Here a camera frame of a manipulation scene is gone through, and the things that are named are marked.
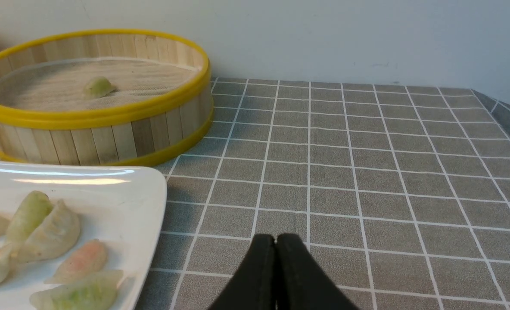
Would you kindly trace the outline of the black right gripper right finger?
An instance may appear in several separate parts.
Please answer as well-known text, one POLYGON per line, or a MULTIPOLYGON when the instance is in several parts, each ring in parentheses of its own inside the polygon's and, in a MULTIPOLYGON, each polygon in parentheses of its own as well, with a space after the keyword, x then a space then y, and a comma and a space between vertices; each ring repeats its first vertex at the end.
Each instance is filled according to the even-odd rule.
POLYGON ((278 257, 277 309, 358 310, 310 255, 297 234, 284 233, 275 243, 278 257))

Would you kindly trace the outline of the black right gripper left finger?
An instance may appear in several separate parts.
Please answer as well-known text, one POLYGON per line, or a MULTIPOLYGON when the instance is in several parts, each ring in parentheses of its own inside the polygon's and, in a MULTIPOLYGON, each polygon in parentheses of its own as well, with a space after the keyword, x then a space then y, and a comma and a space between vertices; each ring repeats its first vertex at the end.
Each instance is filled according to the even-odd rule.
POLYGON ((270 234, 256 234, 240 266, 210 310, 274 310, 276 249, 270 234))

